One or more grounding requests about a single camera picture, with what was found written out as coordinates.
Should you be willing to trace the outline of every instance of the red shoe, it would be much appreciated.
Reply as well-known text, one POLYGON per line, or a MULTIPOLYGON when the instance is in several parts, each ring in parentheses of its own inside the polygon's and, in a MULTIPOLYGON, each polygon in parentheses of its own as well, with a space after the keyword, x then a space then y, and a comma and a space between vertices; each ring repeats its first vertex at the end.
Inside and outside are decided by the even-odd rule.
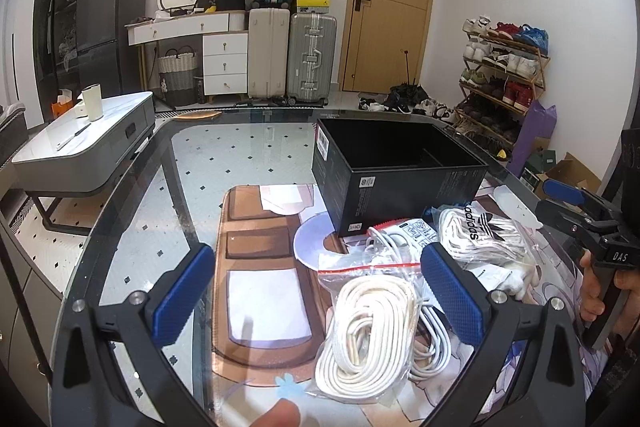
POLYGON ((518 86, 514 82, 507 82, 507 85, 504 86, 504 95, 502 97, 502 101, 508 103, 509 105, 513 105, 516 102, 517 97, 518 86))
POLYGON ((498 26, 495 30, 498 32, 499 37, 513 41, 513 36, 516 33, 520 33, 522 28, 519 28, 515 24, 502 24, 501 22, 498 22, 498 26))
POLYGON ((515 108, 526 112, 533 101, 533 89, 529 86, 519 86, 520 90, 515 101, 515 108))

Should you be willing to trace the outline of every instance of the silver suitcase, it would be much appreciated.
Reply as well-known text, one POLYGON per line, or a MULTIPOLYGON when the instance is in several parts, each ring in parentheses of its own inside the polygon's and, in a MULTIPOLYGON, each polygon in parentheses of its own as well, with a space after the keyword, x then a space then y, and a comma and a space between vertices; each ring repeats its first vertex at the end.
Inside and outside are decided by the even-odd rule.
POLYGON ((330 15, 295 13, 291 16, 287 63, 290 104, 325 102, 328 99, 336 29, 335 17, 330 15))
POLYGON ((289 45, 289 10, 249 12, 247 93, 252 98, 284 96, 289 45))

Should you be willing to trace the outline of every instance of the refrigerator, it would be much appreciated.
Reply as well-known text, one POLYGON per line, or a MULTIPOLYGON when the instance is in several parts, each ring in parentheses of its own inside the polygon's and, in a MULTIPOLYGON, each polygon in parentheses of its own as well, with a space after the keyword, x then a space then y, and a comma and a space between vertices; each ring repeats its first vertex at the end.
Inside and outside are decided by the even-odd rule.
POLYGON ((145 16, 146 0, 78 0, 78 70, 82 89, 100 84, 102 97, 142 90, 138 48, 125 25, 145 16))

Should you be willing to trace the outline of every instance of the yellow object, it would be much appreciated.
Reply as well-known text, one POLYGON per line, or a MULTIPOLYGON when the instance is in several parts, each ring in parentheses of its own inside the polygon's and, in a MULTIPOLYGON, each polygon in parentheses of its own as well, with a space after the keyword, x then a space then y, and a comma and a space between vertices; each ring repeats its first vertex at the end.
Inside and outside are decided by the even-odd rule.
POLYGON ((321 7, 328 8, 331 6, 331 1, 329 0, 296 0, 296 5, 298 7, 321 7))

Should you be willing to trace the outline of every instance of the wicker basket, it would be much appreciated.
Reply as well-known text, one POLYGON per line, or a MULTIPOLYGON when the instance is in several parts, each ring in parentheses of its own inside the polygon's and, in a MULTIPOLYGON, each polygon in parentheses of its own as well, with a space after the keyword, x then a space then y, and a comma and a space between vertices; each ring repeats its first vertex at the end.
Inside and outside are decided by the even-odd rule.
POLYGON ((167 103, 178 107, 196 102, 196 84, 193 73, 197 67, 196 53, 190 46, 184 46, 180 50, 170 49, 164 54, 164 57, 158 58, 160 86, 167 103), (184 48, 191 51, 180 53, 184 48))

